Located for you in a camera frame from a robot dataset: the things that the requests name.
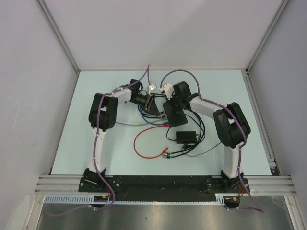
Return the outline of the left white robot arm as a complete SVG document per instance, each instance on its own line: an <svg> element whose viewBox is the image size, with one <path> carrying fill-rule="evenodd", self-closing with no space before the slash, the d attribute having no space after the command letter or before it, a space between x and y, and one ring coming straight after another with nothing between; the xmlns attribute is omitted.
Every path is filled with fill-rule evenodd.
<svg viewBox="0 0 307 230"><path fill-rule="evenodd" d="M155 95L149 92L143 95L142 90L142 83L131 79L130 84L120 86L111 93L95 94L88 116L93 129L93 153L81 177L79 192L100 192L106 187L107 135L116 123L120 104L131 102L140 106L147 113L160 115L155 103Z"/></svg>

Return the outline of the black network switch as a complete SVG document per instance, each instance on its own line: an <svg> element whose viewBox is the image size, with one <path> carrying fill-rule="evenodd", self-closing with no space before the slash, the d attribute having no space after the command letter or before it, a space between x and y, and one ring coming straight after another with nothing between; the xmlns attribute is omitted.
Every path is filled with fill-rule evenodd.
<svg viewBox="0 0 307 230"><path fill-rule="evenodd" d="M163 109L170 127L178 127L188 122L181 107L174 107L169 103L163 103Z"/></svg>

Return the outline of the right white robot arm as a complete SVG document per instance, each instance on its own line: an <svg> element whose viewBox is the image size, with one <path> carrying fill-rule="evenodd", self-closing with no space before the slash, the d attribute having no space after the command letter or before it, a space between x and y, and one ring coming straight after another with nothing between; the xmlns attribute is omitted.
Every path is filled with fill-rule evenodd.
<svg viewBox="0 0 307 230"><path fill-rule="evenodd" d="M221 170L221 188L233 192L239 186L244 189L242 172L242 147L251 133L250 125L238 103L218 104L192 94L184 81L175 85L165 84L166 102L163 104L171 127L185 125L188 121L185 110L202 114L214 121L216 133L224 145L224 166Z"/></svg>

